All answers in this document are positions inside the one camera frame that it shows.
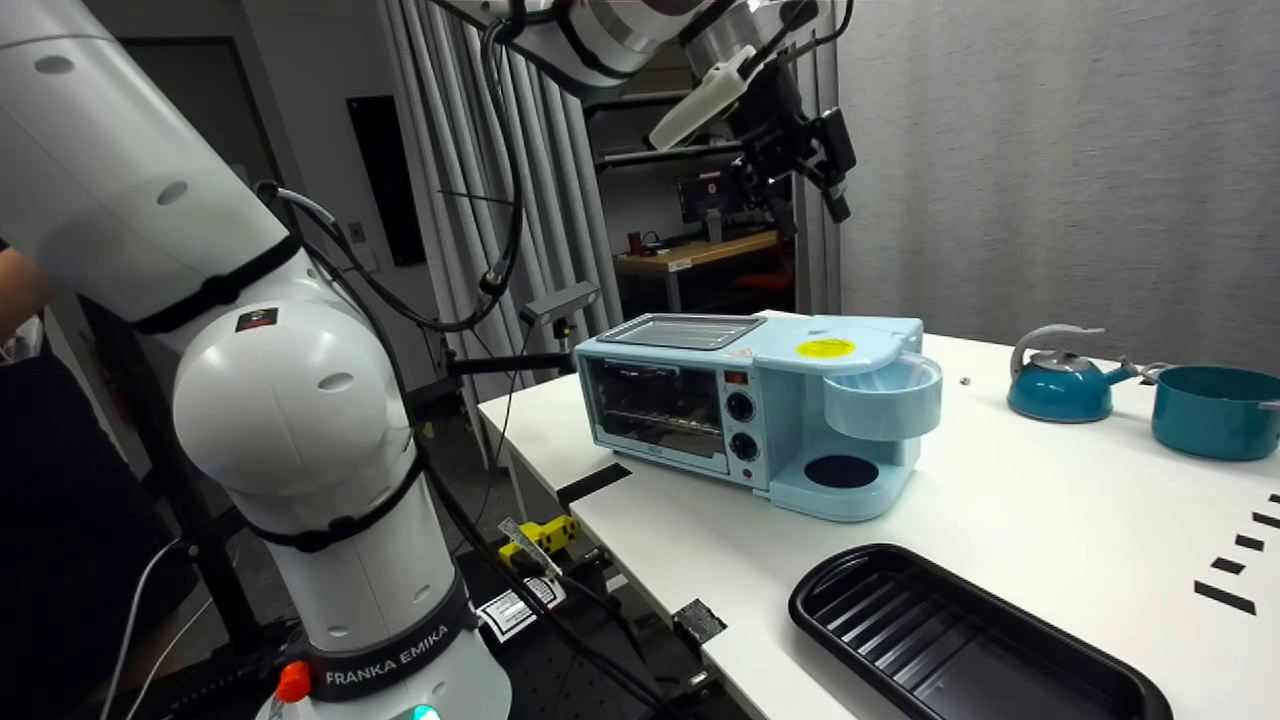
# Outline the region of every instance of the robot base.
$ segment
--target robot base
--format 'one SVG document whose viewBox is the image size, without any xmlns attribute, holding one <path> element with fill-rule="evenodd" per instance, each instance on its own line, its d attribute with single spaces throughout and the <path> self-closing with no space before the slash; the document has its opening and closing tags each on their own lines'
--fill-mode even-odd
<svg viewBox="0 0 1280 720">
<path fill-rule="evenodd" d="M 428 715 L 419 708 L 438 708 L 440 720 L 503 720 L 511 715 L 511 680 L 485 648 L 480 633 L 460 633 L 447 653 L 440 653 L 428 667 L 394 683 L 376 698 L 325 705 L 317 699 L 317 720 L 409 720 Z M 255 720 L 275 720 L 271 699 L 255 714 Z"/>
</svg>

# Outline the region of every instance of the pot handle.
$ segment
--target pot handle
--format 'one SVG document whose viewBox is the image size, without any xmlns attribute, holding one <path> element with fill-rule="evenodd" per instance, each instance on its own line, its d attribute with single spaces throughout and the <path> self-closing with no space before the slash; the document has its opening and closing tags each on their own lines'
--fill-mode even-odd
<svg viewBox="0 0 1280 720">
<path fill-rule="evenodd" d="M 1014 343 L 1014 355 L 1007 355 L 1007 374 L 1020 377 L 1025 374 L 1025 352 L 1048 337 L 1102 337 L 1103 329 L 1084 329 L 1084 325 L 1042 325 L 1033 329 L 1025 342 Z"/>
</svg>

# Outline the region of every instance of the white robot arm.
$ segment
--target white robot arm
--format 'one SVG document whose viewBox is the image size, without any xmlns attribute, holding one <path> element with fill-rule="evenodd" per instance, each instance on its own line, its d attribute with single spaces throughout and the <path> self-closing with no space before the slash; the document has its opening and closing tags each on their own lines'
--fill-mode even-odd
<svg viewBox="0 0 1280 720">
<path fill-rule="evenodd" d="M 575 87 L 614 87 L 661 42 L 709 35 L 730 13 L 452 10 L 476 10 L 476 24 L 508 15 L 503 42 Z M 364 316 L 81 0 L 3 0 L 0 92 L 0 237 L 184 352 L 178 437 L 269 540 L 312 648 L 317 714 L 508 715 L 511 683 L 467 623 L 396 374 Z"/>
</svg>

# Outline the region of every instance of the blue pot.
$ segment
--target blue pot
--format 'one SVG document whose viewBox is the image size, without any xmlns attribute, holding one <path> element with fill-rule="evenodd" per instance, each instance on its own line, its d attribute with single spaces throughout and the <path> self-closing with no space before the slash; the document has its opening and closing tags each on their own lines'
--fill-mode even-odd
<svg viewBox="0 0 1280 720">
<path fill-rule="evenodd" d="M 1152 433 L 1174 451 L 1266 459 L 1280 437 L 1280 382 L 1245 368 L 1167 368 Z"/>
</svg>

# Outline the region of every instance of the floor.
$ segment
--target floor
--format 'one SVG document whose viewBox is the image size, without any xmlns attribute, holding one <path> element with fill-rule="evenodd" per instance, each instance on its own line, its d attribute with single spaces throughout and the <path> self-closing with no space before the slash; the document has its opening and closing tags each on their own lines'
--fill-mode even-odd
<svg viewBox="0 0 1280 720">
<path fill-rule="evenodd" d="M 467 430 L 464 418 L 443 418 L 423 424 L 431 464 L 440 468 L 443 486 L 460 502 L 460 508 L 476 522 L 476 527 L 496 540 L 496 525 L 516 514 L 516 487 L 508 473 L 487 468 L 485 451 Z M 516 473 L 520 497 L 528 506 L 528 518 L 560 518 L 558 502 L 539 493 L 528 477 Z M 229 508 L 220 487 L 209 487 L 214 508 Z M 467 552 L 464 538 L 443 525 L 447 547 L 458 555 Z M 283 593 L 283 582 L 265 552 L 265 545 L 251 533 L 235 533 L 229 545 L 229 555 L 235 563 L 235 577 L 255 608 L 261 619 L 291 619 L 291 599 Z M 622 593 L 622 617 L 633 623 L 622 623 L 614 614 L 589 599 L 563 603 L 558 617 L 567 619 L 594 648 L 622 662 L 630 674 L 645 677 L 653 690 L 671 692 L 681 680 L 696 677 L 696 658 L 675 644 L 675 636 L 645 608 L 640 593 Z M 201 614 L 209 603 L 209 593 L 195 587 L 184 603 L 184 617 Z M 187 667 L 209 662 L 217 648 L 226 648 L 229 633 L 220 628 L 217 614 L 206 614 L 194 633 L 178 644 L 174 667 Z M 633 698 L 626 698 L 614 680 L 606 680 L 596 667 L 589 667 L 558 633 L 531 628 L 516 636 L 508 648 L 500 648 L 500 662 L 516 683 L 516 720 L 560 720 L 560 715 L 655 715 Z M 723 692 L 702 692 L 696 705 L 666 715 L 743 715 Z"/>
</svg>

